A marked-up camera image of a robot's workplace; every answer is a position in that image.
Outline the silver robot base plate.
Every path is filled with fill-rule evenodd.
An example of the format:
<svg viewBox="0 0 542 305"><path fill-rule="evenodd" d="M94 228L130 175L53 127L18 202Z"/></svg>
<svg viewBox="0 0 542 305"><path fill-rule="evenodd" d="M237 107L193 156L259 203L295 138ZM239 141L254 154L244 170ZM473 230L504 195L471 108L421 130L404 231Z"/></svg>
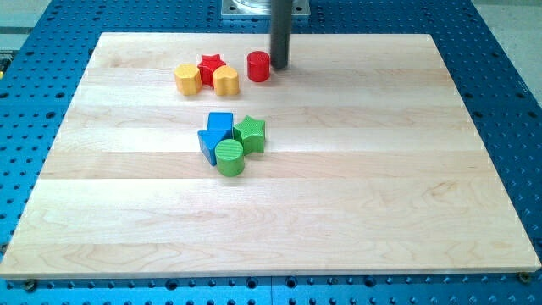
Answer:
<svg viewBox="0 0 542 305"><path fill-rule="evenodd" d="M222 0L221 15L228 18L269 17L271 0ZM308 17L311 15L308 0L292 0L291 15L293 17Z"/></svg>

